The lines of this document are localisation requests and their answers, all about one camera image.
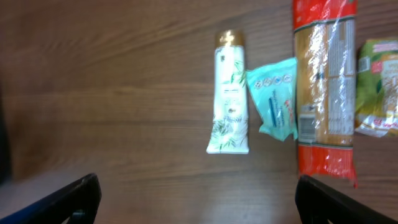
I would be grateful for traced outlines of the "green snack pouch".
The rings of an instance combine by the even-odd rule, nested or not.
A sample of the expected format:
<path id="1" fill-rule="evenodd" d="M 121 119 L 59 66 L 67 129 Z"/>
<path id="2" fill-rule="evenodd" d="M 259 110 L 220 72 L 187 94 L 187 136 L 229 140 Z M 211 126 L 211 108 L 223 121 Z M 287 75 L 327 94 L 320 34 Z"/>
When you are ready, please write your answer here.
<path id="1" fill-rule="evenodd" d="M 355 131 L 397 136 L 397 39 L 369 39 L 358 50 Z"/>

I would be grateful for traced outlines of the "orange spaghetti packet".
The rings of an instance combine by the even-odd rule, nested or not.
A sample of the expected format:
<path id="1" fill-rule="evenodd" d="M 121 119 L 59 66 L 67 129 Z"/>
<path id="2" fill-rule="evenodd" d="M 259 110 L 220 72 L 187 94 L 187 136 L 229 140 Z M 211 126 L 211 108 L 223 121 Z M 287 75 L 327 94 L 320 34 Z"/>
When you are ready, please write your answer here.
<path id="1" fill-rule="evenodd" d="M 353 161 L 356 1 L 294 0 L 298 169 L 358 184 Z"/>

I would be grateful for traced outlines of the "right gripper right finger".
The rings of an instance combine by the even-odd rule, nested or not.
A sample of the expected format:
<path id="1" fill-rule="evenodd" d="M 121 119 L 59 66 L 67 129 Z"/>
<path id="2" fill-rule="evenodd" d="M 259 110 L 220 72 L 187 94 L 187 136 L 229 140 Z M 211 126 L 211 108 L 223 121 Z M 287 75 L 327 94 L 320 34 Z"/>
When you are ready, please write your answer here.
<path id="1" fill-rule="evenodd" d="M 295 204 L 301 222 L 306 224 L 397 224 L 397 221 L 308 175 L 298 180 Z"/>

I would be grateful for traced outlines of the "teal snack packet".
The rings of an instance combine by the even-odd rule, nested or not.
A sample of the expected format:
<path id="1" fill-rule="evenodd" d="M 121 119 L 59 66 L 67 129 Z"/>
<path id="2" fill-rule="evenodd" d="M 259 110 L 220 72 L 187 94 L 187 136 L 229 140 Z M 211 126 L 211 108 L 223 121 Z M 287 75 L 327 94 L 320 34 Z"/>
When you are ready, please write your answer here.
<path id="1" fill-rule="evenodd" d="M 296 140 L 297 59 L 288 58 L 248 70 L 246 83 L 262 120 L 259 132 L 279 141 L 289 136 Z"/>

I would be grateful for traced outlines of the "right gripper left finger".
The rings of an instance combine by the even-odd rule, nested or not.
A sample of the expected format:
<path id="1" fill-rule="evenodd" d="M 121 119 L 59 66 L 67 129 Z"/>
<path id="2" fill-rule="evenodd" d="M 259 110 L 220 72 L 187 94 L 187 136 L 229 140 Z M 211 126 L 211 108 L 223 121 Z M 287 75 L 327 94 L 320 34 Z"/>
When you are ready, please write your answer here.
<path id="1" fill-rule="evenodd" d="M 35 203 L 1 219 L 1 224 L 95 222 L 101 201 L 98 176 L 88 174 Z"/>

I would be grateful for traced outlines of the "white tube gold cap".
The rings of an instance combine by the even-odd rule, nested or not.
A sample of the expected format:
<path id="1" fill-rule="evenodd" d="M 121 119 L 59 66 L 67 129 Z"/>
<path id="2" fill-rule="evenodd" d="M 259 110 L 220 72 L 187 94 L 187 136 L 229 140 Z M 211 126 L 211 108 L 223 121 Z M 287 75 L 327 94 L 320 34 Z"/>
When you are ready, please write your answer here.
<path id="1" fill-rule="evenodd" d="M 249 113 L 243 33 L 220 32 L 215 44 L 213 127 L 206 152 L 247 154 Z"/>

